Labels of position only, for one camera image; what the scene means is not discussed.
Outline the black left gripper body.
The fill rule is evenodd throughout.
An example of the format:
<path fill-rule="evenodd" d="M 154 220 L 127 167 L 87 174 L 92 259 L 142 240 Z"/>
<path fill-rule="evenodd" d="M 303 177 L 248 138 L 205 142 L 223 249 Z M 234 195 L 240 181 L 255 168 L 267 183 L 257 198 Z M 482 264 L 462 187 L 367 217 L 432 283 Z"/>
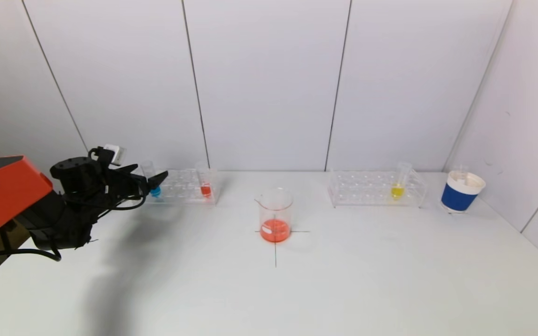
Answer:
<path fill-rule="evenodd" d="M 107 170 L 108 193 L 114 202 L 142 200 L 148 194 L 147 179 L 138 174 L 117 174 L 115 169 Z"/>

